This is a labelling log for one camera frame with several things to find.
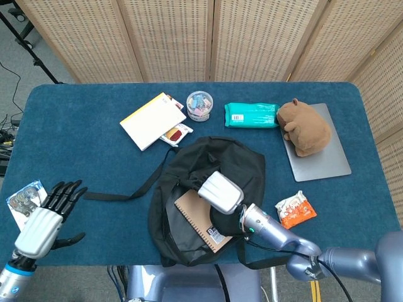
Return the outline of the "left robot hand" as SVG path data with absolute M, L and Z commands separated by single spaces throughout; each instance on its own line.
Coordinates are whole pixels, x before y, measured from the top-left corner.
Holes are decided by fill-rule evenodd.
M 59 182 L 47 194 L 14 243 L 16 250 L 23 257 L 41 259 L 51 250 L 74 245 L 86 236 L 81 232 L 72 238 L 57 238 L 77 201 L 87 191 L 87 187 L 78 188 L 81 183 L 81 180 Z

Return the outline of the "blue velvet table cloth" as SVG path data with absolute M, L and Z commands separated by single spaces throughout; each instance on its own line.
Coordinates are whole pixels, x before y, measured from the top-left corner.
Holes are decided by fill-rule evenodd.
M 302 191 L 315 218 L 293 230 L 320 248 L 372 250 L 383 235 L 400 228 L 360 92 L 348 82 L 193 82 L 148 84 L 48 84 L 34 88 L 26 102 L 11 160 L 0 190 L 0 269 L 19 234 L 6 199 L 34 180 L 47 191 L 60 181 L 81 180 L 91 192 L 130 195 L 163 161 L 168 145 L 141 151 L 120 126 L 136 109 L 165 92 L 185 102 L 193 91 L 214 101 L 205 122 L 186 120 L 193 133 L 182 145 L 205 136 L 229 137 L 266 159 L 263 209 Z M 277 129 L 233 129 L 224 125 L 231 102 L 283 104 L 297 98 L 327 105 L 351 174 L 296 182 Z

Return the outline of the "grey blue robot torso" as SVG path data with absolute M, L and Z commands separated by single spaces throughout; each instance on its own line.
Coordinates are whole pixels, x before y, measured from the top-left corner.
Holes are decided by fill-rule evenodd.
M 132 266 L 126 302 L 264 302 L 258 271 L 242 264 Z

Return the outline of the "brown capybara plush toy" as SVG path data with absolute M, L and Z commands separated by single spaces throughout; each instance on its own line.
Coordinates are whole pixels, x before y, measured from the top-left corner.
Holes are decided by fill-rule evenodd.
M 283 138 L 292 142 L 299 157 L 322 151 L 331 141 L 332 132 L 325 119 L 309 104 L 293 98 L 276 114 Z

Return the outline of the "black tripod stand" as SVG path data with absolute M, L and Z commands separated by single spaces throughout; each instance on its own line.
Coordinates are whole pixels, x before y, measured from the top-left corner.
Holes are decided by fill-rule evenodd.
M 12 4 L 14 6 L 13 8 L 8 9 L 8 13 L 11 14 L 19 22 L 27 21 L 27 24 L 25 25 L 24 29 L 20 33 L 18 33 L 15 27 L 8 21 L 8 19 L 2 12 L 0 12 L 0 20 L 14 35 L 15 41 L 31 55 L 31 57 L 33 58 L 33 65 L 40 67 L 54 84 L 62 84 L 62 82 L 58 81 L 55 78 L 53 73 L 48 70 L 42 60 L 34 53 L 33 45 L 28 40 L 26 40 L 26 37 L 30 34 L 32 29 L 34 29 L 33 23 L 28 19 L 26 14 L 19 7 L 16 0 L 0 0 L 0 6 L 4 6 L 7 4 Z

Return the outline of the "black fabric backpack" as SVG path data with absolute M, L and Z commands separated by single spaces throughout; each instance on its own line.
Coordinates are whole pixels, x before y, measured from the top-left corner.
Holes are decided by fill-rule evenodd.
M 148 227 L 161 264 L 191 267 L 216 262 L 222 252 L 208 247 L 174 202 L 189 189 L 199 190 L 213 172 L 219 171 L 242 189 L 243 204 L 260 206 L 265 190 L 265 157 L 225 137 L 201 137 L 189 146 L 173 147 L 172 151 L 174 158 L 170 162 L 163 160 L 132 195 L 86 192 L 84 199 L 128 201 L 142 197 L 155 185 Z

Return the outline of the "grey closed laptop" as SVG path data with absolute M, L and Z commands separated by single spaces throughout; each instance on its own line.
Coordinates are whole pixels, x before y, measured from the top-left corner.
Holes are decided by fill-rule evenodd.
M 351 168 L 327 105 L 319 103 L 313 104 L 312 107 L 329 124 L 332 136 L 322 151 L 307 157 L 299 157 L 292 142 L 283 138 L 294 179 L 297 182 L 303 182 L 350 175 Z

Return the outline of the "teal wet wipes pack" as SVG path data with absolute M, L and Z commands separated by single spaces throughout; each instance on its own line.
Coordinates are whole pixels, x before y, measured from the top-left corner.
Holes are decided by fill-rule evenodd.
M 276 128 L 277 104 L 227 103 L 224 105 L 225 126 L 228 128 Z

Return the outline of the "small red white sachet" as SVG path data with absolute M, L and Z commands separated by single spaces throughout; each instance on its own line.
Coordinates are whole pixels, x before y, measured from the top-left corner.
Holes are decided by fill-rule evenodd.
M 170 96 L 170 95 L 167 95 L 167 97 L 174 103 L 174 105 L 179 109 L 179 110 L 182 110 L 183 109 L 183 105 L 180 103 L 180 102 L 178 102 L 177 100 L 175 100 L 172 96 Z

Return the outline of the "white sachet red yellow print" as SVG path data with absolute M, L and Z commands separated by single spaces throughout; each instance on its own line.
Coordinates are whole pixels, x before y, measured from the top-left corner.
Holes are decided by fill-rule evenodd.
M 193 129 L 183 123 L 177 124 L 175 127 L 163 134 L 159 139 L 168 143 L 172 147 L 178 147 L 178 144 L 187 134 L 193 133 Z

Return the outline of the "silver blue snack packet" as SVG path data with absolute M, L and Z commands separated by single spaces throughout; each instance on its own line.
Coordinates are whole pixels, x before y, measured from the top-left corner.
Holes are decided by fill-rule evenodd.
M 22 231 L 31 214 L 40 207 L 47 192 L 40 180 L 33 181 L 6 199 L 7 206 Z

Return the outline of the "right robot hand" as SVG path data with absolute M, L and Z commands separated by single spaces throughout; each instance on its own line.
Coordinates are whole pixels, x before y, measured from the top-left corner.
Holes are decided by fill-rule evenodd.
M 244 199 L 242 189 L 219 171 L 207 178 L 198 195 L 224 215 L 233 214 Z

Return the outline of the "white book yellow spine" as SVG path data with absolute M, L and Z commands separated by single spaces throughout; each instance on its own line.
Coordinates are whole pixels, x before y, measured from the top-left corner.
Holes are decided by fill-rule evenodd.
M 136 146 L 144 151 L 163 134 L 186 119 L 164 92 L 124 118 L 120 126 Z

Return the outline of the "spiral notebook kraft cover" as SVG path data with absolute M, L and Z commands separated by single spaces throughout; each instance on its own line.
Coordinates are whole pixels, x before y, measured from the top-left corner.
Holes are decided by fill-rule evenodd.
M 196 191 L 187 191 L 174 205 L 213 253 L 217 253 L 232 240 L 231 236 L 222 235 L 213 225 L 210 220 L 211 206 Z

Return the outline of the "clear plastic candy jar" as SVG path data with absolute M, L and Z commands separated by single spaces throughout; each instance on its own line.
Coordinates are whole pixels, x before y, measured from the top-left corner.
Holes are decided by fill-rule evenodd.
M 186 100 L 187 114 L 193 121 L 207 121 L 212 108 L 213 98 L 205 91 L 192 92 Z

